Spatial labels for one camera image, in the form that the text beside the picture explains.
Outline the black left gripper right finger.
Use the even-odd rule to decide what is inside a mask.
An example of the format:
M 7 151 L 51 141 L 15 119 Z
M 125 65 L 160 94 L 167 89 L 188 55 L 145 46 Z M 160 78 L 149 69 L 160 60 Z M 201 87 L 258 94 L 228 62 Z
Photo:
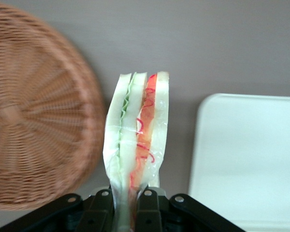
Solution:
M 137 201 L 136 232 L 242 232 L 243 229 L 187 194 L 167 199 L 161 188 L 146 188 Z

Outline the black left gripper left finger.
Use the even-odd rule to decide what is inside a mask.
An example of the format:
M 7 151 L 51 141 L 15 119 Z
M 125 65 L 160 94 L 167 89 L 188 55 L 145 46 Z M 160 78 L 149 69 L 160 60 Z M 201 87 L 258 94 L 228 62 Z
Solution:
M 69 193 L 0 227 L 0 232 L 109 232 L 113 214 L 109 188 L 85 200 Z

